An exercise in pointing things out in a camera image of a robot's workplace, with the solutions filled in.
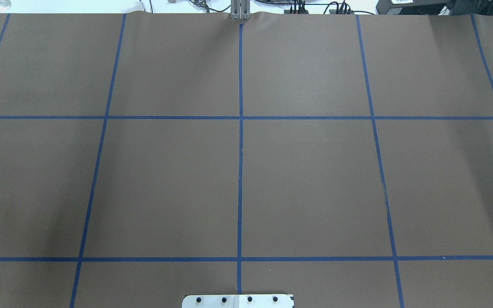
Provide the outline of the brown paper table mat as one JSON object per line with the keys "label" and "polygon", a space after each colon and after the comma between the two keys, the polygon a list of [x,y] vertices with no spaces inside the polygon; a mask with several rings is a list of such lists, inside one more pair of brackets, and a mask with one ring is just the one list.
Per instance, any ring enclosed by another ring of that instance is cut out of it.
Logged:
{"label": "brown paper table mat", "polygon": [[493,16],[0,14],[0,308],[493,308]]}

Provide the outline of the black computer box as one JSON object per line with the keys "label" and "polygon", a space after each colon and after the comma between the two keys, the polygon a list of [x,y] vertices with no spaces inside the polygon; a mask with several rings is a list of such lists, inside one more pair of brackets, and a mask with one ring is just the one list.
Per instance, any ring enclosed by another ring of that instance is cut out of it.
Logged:
{"label": "black computer box", "polygon": [[378,0],[378,15],[439,15],[448,0]]}

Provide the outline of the aluminium frame post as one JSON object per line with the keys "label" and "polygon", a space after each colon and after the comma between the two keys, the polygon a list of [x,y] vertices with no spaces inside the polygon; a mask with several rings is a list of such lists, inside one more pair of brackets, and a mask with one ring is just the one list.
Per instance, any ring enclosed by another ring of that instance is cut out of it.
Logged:
{"label": "aluminium frame post", "polygon": [[231,0],[230,18],[232,20],[249,20],[251,18],[250,0]]}

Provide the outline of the white column base plate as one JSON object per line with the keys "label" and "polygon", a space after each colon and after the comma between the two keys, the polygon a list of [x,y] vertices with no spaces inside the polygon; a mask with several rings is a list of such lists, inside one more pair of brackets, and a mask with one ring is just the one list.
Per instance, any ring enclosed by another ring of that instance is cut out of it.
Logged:
{"label": "white column base plate", "polygon": [[183,298],[182,308],[294,308],[289,294],[211,294]]}

